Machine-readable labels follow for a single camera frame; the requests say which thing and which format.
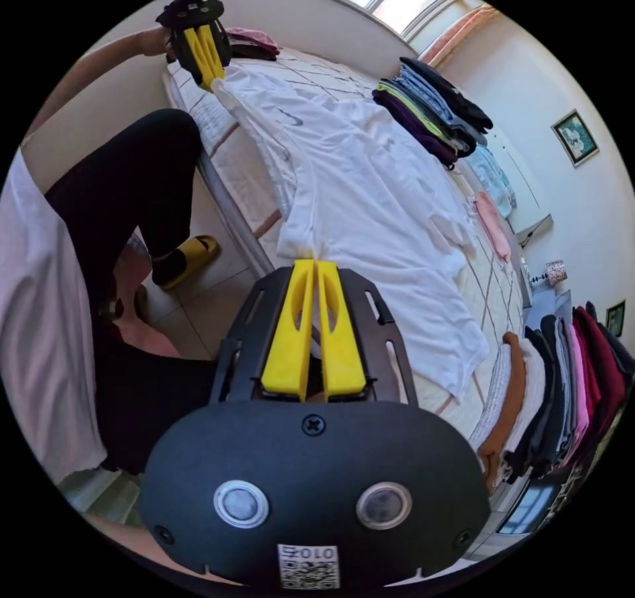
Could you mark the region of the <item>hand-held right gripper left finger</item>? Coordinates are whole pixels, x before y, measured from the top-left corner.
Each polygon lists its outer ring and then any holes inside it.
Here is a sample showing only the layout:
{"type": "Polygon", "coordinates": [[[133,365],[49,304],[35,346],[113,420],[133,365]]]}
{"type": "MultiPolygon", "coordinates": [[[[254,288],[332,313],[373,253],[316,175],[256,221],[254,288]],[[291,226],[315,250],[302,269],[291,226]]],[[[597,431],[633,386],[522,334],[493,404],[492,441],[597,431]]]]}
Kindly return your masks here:
{"type": "Polygon", "coordinates": [[[261,376],[268,395],[306,401],[312,340],[314,261],[298,259],[290,278],[261,376]]]}

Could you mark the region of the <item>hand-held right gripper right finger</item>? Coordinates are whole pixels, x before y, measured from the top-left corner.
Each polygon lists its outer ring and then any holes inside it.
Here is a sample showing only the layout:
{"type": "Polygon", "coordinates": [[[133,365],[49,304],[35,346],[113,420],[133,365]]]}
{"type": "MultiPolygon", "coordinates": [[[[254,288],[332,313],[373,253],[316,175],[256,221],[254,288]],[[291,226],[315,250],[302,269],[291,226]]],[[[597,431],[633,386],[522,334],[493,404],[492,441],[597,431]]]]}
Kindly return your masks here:
{"type": "Polygon", "coordinates": [[[328,402],[361,395],[366,376],[337,265],[317,262],[323,391],[328,402]]]}

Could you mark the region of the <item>person's left hand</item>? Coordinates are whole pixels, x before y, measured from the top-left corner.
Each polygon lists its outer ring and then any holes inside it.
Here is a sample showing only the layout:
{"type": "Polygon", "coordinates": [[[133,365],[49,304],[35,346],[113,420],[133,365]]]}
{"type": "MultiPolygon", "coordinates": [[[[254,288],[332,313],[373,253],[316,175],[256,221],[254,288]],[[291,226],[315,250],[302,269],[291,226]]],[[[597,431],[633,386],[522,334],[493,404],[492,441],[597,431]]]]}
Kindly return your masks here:
{"type": "Polygon", "coordinates": [[[141,55],[164,56],[168,64],[177,60],[172,46],[171,31],[168,28],[155,26],[145,29],[137,33],[136,38],[141,55]]]}

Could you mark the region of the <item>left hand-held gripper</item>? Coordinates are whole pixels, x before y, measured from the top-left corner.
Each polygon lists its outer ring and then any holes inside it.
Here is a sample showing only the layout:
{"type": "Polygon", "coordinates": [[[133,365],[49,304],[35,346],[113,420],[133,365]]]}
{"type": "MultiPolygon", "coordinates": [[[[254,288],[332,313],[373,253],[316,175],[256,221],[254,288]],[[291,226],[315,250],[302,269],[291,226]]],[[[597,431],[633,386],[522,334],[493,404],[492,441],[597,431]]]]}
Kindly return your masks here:
{"type": "Polygon", "coordinates": [[[201,88],[224,79],[232,60],[232,46],[220,22],[223,14],[220,0],[173,0],[156,19],[171,31],[176,61],[201,88]]]}

